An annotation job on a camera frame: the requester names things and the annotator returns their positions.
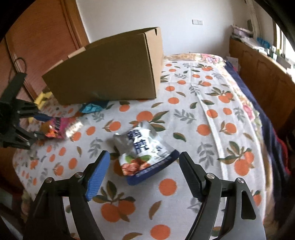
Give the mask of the pink snack packet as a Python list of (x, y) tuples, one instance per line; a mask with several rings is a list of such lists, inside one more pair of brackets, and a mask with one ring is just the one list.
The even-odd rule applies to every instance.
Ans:
[(52, 117), (42, 123), (40, 132), (47, 138), (67, 139), (71, 138), (86, 123), (77, 117)]

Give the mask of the white navy snack bag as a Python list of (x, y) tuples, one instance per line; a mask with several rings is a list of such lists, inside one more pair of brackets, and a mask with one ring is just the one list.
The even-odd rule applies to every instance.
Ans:
[(143, 121), (123, 134), (114, 135), (119, 164), (130, 186), (135, 186), (162, 171), (180, 156), (150, 123)]

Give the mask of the teal snack packet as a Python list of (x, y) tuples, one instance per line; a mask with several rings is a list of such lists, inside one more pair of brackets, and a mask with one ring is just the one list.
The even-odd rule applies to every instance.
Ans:
[(107, 107), (107, 104), (108, 104), (108, 100), (88, 102), (82, 105), (82, 107), (79, 109), (79, 112), (82, 114), (100, 112)]

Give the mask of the yellow pillow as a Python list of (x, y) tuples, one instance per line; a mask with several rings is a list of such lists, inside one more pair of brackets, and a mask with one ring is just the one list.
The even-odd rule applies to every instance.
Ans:
[[(34, 103), (36, 104), (37, 108), (38, 108), (38, 112), (37, 113), (42, 113), (42, 109), (44, 107), (44, 105), (46, 104), (46, 102), (51, 98), (52, 96), (52, 92), (49, 90), (49, 88), (44, 88), (43, 91), (39, 94), (39, 96), (36, 98), (36, 100), (34, 101)], [(28, 119), (28, 123), (31, 124), (33, 122), (34, 118), (33, 117), (29, 117)]]

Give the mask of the navy blue blanket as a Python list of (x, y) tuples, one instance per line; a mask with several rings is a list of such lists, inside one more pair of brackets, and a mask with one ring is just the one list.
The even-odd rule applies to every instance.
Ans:
[(225, 61), (225, 69), (233, 77), (248, 100), (250, 100), (253, 104), (254, 109), (259, 113), (259, 118), (262, 123), (263, 139), (266, 144), (268, 154), (270, 155), (273, 168), (273, 197), (275, 200), (275, 207), (278, 208), (282, 201), (282, 194), (287, 187), (287, 181), (289, 180), (290, 175), (289, 169), (287, 168), (289, 160), (287, 146), (277, 136), (270, 119), (267, 117), (249, 88), (240, 78), (239, 74), (234, 70), (233, 65), (229, 61)]

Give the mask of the brown wooden wardrobe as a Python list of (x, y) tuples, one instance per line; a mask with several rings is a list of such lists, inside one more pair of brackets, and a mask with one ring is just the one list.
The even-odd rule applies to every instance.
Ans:
[(43, 74), (88, 43), (77, 1), (34, 1), (1, 40), (1, 91), (23, 71), (18, 98), (33, 102), (46, 88)]

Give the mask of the brown cardboard box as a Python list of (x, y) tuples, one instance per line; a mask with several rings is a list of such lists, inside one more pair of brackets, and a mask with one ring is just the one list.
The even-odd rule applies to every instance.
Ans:
[(143, 28), (92, 42), (42, 78), (61, 105), (153, 100), (163, 58), (161, 28)]

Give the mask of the wooden side cabinet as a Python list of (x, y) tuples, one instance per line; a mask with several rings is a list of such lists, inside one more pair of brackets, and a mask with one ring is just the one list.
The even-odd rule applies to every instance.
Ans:
[(238, 59), (240, 77), (277, 133), (294, 130), (294, 82), (272, 59), (230, 38), (229, 53)]

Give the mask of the clutter on cabinet top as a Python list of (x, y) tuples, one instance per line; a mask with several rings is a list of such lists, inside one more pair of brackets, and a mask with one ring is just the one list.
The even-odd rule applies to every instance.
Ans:
[(274, 45), (262, 39), (261, 37), (254, 37), (254, 32), (245, 28), (231, 25), (232, 39), (238, 40), (248, 47), (268, 55), (279, 63), (285, 69), (294, 69), (294, 49), (292, 48), (289, 40), (284, 35), (279, 26), (274, 23)]

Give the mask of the white wall switch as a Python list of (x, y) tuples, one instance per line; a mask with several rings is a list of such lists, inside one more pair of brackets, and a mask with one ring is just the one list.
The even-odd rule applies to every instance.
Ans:
[(192, 20), (192, 24), (193, 25), (203, 25), (203, 21), (202, 20)]

